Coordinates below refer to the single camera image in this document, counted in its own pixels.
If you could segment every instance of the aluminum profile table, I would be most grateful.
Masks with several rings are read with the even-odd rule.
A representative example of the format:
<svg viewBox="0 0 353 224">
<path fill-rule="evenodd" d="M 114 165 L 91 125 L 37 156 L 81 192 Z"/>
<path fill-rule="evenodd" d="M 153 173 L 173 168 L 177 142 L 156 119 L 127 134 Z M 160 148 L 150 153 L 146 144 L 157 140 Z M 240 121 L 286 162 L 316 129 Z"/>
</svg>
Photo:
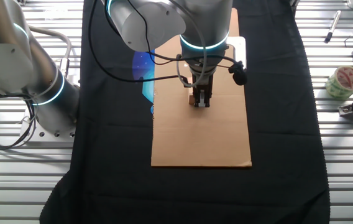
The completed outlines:
<svg viewBox="0 0 353 224">
<path fill-rule="evenodd" d="M 30 25 L 53 29 L 70 37 L 70 75 L 80 75 L 83 0 L 28 0 L 23 7 Z M 330 43 L 324 38 L 337 10 L 341 20 Z M 341 65 L 353 66 L 353 10 L 341 0 L 301 0 L 296 22 L 308 55 L 316 97 L 319 128 L 331 188 L 331 223 L 353 224 L 353 122 L 340 118 L 339 105 L 324 88 L 328 76 Z M 61 58 L 65 44 L 54 37 L 35 34 L 53 59 Z M 17 139 L 25 105 L 16 99 L 0 100 L 0 141 Z M 0 152 L 0 224 L 38 224 L 41 209 L 55 184 L 69 169 L 71 144 L 38 144 Z"/>
</svg>

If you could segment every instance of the cardboard sheet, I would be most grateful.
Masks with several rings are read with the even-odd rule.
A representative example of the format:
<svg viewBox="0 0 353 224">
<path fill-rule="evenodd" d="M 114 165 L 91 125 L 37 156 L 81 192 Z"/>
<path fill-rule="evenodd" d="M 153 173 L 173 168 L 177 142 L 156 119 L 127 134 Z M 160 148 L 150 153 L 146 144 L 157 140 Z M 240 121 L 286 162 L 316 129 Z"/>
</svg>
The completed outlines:
<svg viewBox="0 0 353 224">
<path fill-rule="evenodd" d="M 237 12 L 233 10 L 230 36 L 238 36 Z M 174 57 L 180 54 L 175 37 L 156 50 Z M 226 56 L 233 57 L 230 47 Z M 230 65 L 222 61 L 221 65 Z M 181 74 L 191 77 L 180 63 Z M 175 63 L 156 65 L 155 77 L 175 75 Z M 189 89 L 179 79 L 155 82 L 152 166 L 160 167 L 250 167 L 250 144 L 245 112 L 244 87 L 237 86 L 226 68 L 218 67 L 209 108 L 188 103 Z"/>
</svg>

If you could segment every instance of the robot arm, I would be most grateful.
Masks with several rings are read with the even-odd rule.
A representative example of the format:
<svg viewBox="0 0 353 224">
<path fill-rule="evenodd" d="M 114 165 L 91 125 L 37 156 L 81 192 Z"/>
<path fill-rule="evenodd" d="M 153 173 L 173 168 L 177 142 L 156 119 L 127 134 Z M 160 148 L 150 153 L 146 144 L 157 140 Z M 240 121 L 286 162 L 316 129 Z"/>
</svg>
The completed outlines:
<svg viewBox="0 0 353 224">
<path fill-rule="evenodd" d="M 40 106 L 37 121 L 49 131 L 75 126 L 78 87 L 63 76 L 34 38 L 14 0 L 0 0 L 0 93 L 34 97 Z"/>
<path fill-rule="evenodd" d="M 197 84 L 193 87 L 195 106 L 209 107 L 213 74 L 227 49 L 232 0 L 103 0 L 103 3 L 121 38 L 132 50 L 147 52 L 180 34 L 182 57 L 202 57 L 204 42 L 207 54 L 218 56 L 207 59 L 210 66 L 196 60 L 186 62 Z M 240 76 L 241 82 L 236 83 L 243 85 L 246 79 L 242 65 L 236 66 L 241 71 L 236 69 L 240 72 L 234 78 Z"/>
</svg>

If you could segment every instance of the black tablecloth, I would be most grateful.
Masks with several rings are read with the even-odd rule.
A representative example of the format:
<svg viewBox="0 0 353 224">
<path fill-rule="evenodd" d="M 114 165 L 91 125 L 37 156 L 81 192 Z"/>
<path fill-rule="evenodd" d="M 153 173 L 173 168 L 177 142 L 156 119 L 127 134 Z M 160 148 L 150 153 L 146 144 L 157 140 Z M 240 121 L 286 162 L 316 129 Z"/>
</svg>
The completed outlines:
<svg viewBox="0 0 353 224">
<path fill-rule="evenodd" d="M 96 65 L 87 38 L 92 1 L 86 0 L 71 169 L 40 222 L 329 223 L 313 87 L 288 2 L 234 3 L 247 41 L 245 99 L 253 167 L 155 169 L 150 166 L 152 104 L 142 84 L 113 80 Z M 134 52 L 107 25 L 101 4 L 93 22 L 101 63 L 132 78 Z"/>
</svg>

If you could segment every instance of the packing tape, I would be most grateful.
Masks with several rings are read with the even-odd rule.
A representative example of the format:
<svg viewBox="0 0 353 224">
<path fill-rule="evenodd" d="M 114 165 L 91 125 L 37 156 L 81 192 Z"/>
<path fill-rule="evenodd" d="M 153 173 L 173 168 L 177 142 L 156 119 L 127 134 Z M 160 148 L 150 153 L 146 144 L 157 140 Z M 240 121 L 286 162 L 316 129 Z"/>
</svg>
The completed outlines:
<svg viewBox="0 0 353 224">
<path fill-rule="evenodd" d="M 337 68 L 326 82 L 327 92 L 334 98 L 346 100 L 353 94 L 353 67 Z"/>
</svg>

